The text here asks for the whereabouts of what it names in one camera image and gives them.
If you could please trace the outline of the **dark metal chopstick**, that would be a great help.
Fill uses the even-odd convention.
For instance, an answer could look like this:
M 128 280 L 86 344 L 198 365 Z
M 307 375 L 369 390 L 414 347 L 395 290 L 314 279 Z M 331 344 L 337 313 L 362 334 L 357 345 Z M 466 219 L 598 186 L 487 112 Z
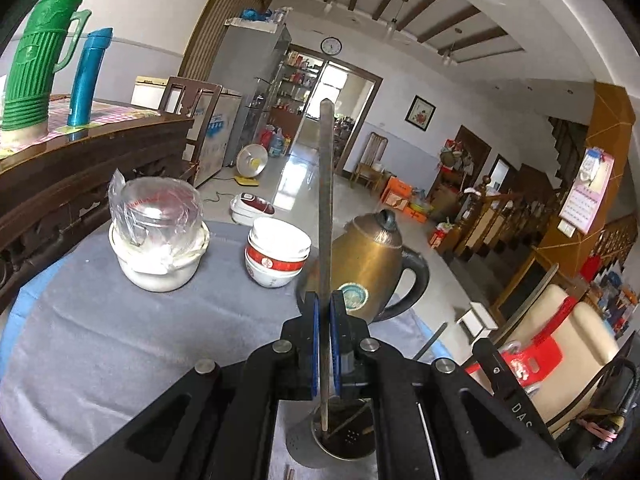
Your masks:
M 319 301 L 320 301 L 320 427 L 329 431 L 331 387 L 331 259 L 333 228 L 333 129 L 334 103 L 320 102 L 319 117 Z

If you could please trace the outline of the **grey perforated utensil holder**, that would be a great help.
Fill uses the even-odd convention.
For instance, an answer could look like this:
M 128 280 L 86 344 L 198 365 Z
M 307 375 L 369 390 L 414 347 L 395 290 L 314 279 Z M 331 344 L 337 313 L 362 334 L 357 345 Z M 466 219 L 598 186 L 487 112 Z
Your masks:
M 320 408 L 314 408 L 286 430 L 285 445 L 296 463 L 311 469 L 365 460 L 376 448 L 370 402 L 334 396 L 328 404 L 328 430 L 322 431 Z

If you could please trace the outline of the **red plastic stool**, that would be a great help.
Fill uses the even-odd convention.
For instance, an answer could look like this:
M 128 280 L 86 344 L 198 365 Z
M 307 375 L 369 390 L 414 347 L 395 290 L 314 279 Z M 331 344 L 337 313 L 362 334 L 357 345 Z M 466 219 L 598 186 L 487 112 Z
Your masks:
M 499 353 L 530 398 L 579 346 L 573 320 L 577 300 L 549 285 L 510 333 Z

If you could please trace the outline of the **brass electric kettle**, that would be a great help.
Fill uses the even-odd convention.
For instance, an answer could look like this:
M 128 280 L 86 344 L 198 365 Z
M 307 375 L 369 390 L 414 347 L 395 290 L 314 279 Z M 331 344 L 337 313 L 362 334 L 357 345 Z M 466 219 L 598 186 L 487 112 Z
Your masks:
M 331 257 L 331 289 L 343 294 L 349 315 L 369 324 L 410 310 L 431 278 L 426 260 L 404 245 L 386 208 L 347 222 L 332 240 Z

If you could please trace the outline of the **red white stacked bowls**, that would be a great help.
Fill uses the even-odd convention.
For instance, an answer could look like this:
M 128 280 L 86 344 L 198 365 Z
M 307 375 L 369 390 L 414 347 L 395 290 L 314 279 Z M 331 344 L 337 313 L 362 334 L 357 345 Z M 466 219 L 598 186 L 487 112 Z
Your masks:
M 250 277 L 265 288 L 280 288 L 302 272 L 311 238 L 291 223 L 268 217 L 254 220 L 244 249 Z

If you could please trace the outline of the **white pot with bagged bowl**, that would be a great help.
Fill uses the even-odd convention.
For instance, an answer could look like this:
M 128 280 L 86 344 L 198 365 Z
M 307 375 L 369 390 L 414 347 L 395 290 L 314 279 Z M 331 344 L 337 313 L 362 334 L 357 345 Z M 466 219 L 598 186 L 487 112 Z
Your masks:
M 108 186 L 108 240 L 126 278 L 148 292 L 173 292 L 200 266 L 209 246 L 201 195 L 168 177 L 126 180 L 115 171 Z

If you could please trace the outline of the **white floor fan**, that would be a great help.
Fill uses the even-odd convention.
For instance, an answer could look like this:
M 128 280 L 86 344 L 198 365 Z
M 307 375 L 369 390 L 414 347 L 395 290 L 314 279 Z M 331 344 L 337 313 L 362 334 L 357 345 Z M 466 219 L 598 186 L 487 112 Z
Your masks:
M 241 186 L 258 186 L 258 177 L 268 164 L 268 152 L 262 144 L 248 144 L 239 151 L 235 162 L 233 180 Z

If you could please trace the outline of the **white chest freezer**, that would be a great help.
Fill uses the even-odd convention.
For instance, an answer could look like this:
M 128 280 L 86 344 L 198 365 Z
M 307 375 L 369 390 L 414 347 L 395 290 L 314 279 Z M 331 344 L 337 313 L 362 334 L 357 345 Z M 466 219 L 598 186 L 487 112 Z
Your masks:
M 137 76 L 131 103 L 193 119 L 182 160 L 187 180 L 196 188 L 224 166 L 228 143 L 242 94 L 195 79 Z

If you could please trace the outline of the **blue thermos bottle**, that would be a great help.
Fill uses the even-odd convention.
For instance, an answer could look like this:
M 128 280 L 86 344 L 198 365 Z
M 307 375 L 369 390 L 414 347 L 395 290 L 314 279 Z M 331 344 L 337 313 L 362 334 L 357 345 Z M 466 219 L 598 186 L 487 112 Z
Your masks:
M 105 52 L 111 45 L 112 38 L 113 29 L 111 27 L 94 30 L 86 38 L 70 94 L 70 112 L 66 122 L 69 127 L 82 127 L 90 122 L 96 82 Z

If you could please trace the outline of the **grey refrigerator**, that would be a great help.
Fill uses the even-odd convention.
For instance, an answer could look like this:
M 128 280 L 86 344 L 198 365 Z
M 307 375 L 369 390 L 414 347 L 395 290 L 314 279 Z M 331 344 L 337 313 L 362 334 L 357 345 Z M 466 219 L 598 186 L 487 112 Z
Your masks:
M 266 124 L 284 55 L 291 43 L 285 24 L 229 18 L 208 80 L 241 95 L 224 166 L 234 166 L 241 148 Z

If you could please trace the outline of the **green thermos flask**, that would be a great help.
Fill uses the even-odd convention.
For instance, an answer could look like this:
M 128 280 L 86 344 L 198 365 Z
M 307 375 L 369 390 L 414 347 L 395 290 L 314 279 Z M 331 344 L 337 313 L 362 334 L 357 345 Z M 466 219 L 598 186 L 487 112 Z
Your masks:
M 6 82 L 1 125 L 4 148 L 48 132 L 54 76 L 72 59 L 91 11 L 82 0 L 40 0 L 29 15 Z

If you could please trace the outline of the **wooden chair at wall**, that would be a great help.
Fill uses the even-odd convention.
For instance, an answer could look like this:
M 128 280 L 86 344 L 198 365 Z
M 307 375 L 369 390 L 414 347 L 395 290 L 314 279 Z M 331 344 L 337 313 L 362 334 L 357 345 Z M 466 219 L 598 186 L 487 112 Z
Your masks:
M 388 139 L 378 133 L 371 132 L 367 143 L 356 163 L 356 167 L 349 178 L 349 184 L 354 185 L 363 180 L 364 186 L 373 190 L 383 175 L 382 158 L 387 148 Z

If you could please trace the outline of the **wall calendar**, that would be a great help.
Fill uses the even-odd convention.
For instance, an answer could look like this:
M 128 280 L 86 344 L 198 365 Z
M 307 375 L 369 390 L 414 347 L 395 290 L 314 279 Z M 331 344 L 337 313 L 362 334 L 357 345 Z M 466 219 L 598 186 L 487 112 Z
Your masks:
M 600 148 L 587 148 L 559 213 L 558 229 L 567 237 L 587 234 L 602 203 L 614 158 Z

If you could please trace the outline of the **framed wall picture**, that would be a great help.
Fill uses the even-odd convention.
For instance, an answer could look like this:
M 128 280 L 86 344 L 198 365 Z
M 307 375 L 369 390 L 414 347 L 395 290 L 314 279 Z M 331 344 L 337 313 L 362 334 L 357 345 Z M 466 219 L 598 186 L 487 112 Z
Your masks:
M 420 96 L 415 96 L 405 116 L 410 125 L 425 131 L 434 116 L 436 106 Z

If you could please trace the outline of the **round wall clock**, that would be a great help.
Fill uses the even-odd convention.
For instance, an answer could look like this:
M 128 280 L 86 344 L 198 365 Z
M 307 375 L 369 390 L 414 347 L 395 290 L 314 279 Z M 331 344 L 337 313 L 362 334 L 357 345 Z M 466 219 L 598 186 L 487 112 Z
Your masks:
M 320 42 L 320 49 L 324 55 L 335 56 L 341 53 L 343 45 L 336 37 L 326 37 Z

